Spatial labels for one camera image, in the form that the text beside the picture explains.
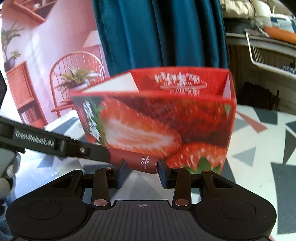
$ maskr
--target blue curtain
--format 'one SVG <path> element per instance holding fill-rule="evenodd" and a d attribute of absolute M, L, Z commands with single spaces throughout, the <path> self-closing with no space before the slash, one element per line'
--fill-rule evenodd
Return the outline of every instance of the blue curtain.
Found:
<path fill-rule="evenodd" d="M 219 0 L 93 0 L 110 75 L 133 68 L 228 68 Z"/>

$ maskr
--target silver screw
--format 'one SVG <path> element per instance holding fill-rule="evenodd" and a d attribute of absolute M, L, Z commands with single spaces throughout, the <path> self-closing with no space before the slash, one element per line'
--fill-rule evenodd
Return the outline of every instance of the silver screw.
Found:
<path fill-rule="evenodd" d="M 186 199 L 178 199 L 175 201 L 175 204 L 179 207 L 186 207 L 189 205 L 189 201 Z"/>
<path fill-rule="evenodd" d="M 94 200 L 93 204 L 97 207 L 103 207 L 108 204 L 108 201 L 105 199 L 97 199 L 97 200 Z"/>

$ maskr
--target maroon cylinder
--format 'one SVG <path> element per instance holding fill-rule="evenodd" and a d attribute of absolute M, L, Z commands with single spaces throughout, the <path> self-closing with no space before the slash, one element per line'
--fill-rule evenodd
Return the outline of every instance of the maroon cylinder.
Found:
<path fill-rule="evenodd" d="M 121 160 L 125 160 L 128 168 L 151 174 L 157 173 L 158 157 L 156 156 L 148 156 L 141 153 L 115 149 L 112 147 L 109 147 L 108 150 L 111 154 L 109 161 L 110 164 L 119 165 Z"/>

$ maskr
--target cardboard box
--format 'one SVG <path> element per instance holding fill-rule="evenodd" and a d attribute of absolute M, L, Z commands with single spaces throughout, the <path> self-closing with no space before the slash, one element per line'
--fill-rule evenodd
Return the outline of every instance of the cardboard box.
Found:
<path fill-rule="evenodd" d="M 133 69 L 71 95 L 89 142 L 221 172 L 237 103 L 229 70 Z"/>

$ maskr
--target lampshade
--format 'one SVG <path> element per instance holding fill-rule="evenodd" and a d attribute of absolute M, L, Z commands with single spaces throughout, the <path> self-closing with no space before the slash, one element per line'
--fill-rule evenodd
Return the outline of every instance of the lampshade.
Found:
<path fill-rule="evenodd" d="M 98 32 L 98 30 L 93 30 L 89 33 L 89 35 L 83 45 L 83 48 L 97 46 L 97 45 L 101 45 L 99 32 Z"/>

